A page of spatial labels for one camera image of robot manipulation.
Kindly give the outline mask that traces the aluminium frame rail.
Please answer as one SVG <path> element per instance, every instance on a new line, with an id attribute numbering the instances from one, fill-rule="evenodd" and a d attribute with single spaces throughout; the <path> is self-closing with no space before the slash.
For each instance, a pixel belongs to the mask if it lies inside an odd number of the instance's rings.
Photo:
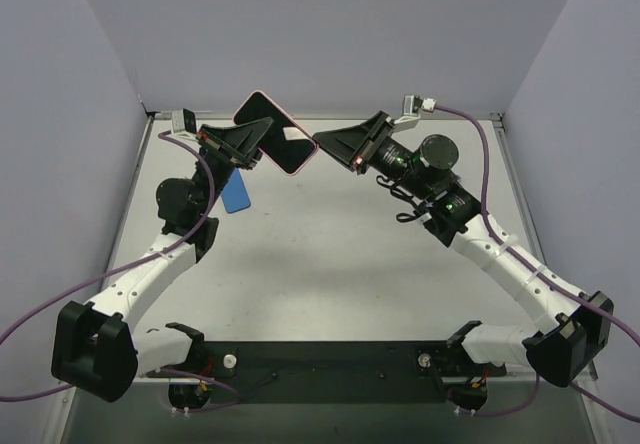
<path id="1" fill-rule="evenodd" d="M 498 123 L 545 261 L 570 283 L 600 289 L 589 256 L 598 127 L 568 117 L 524 122 L 506 114 Z"/>

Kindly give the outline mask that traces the blue phone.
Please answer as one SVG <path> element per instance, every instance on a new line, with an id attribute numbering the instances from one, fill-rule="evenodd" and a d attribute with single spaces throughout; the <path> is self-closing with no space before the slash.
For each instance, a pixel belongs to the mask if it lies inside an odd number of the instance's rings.
<path id="1" fill-rule="evenodd" d="M 221 193 L 227 214 L 235 214 L 251 207 L 251 200 L 239 170 L 235 170 Z"/>

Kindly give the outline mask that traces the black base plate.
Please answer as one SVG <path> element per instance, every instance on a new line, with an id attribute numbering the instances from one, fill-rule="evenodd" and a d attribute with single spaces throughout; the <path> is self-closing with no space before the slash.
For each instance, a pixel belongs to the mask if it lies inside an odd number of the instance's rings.
<path id="1" fill-rule="evenodd" d="M 171 379 L 177 409 L 241 404 L 427 404 L 446 398 L 446 383 L 503 377 L 445 341 L 245 341 L 204 345 L 193 371 L 212 383 Z"/>

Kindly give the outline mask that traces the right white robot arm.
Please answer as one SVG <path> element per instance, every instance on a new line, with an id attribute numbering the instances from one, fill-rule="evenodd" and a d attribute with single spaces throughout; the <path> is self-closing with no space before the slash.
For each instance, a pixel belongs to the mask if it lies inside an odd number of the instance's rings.
<path id="1" fill-rule="evenodd" d="M 453 171 L 459 151 L 450 138 L 432 134 L 411 151 L 394 139 L 394 129 L 394 121 L 378 112 L 362 124 L 317 132 L 313 139 L 355 174 L 378 171 L 378 184 L 413 207 L 398 221 L 419 223 L 469 259 L 532 321 L 529 327 L 470 322 L 451 338 L 452 345 L 476 364 L 530 366 L 547 382 L 568 387 L 606 346 L 612 301 L 560 279 L 483 212 Z"/>

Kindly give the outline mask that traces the pink phone case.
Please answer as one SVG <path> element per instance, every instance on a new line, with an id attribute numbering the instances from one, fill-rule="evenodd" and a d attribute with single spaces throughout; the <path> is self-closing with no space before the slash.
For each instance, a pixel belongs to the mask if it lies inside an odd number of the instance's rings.
<path id="1" fill-rule="evenodd" d="M 263 118 L 270 118 L 273 124 L 259 149 L 285 174 L 297 174 L 316 154 L 317 144 L 289 113 L 261 90 L 253 91 L 245 99 L 232 121 L 240 125 Z"/>

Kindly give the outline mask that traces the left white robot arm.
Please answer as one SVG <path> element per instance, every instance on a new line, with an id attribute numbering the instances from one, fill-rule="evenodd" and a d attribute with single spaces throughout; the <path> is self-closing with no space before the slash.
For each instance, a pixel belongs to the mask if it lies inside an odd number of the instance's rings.
<path id="1" fill-rule="evenodd" d="M 231 175 L 251 169 L 274 122 L 262 118 L 227 128 L 193 129 L 199 148 L 190 178 L 167 178 L 155 200 L 164 225 L 146 253 L 122 267 L 108 288 L 59 312 L 52 375 L 106 402 L 151 372 L 207 377 L 213 368 L 202 332 L 177 322 L 135 336 L 149 308 L 212 248 L 219 219 L 210 217 Z"/>

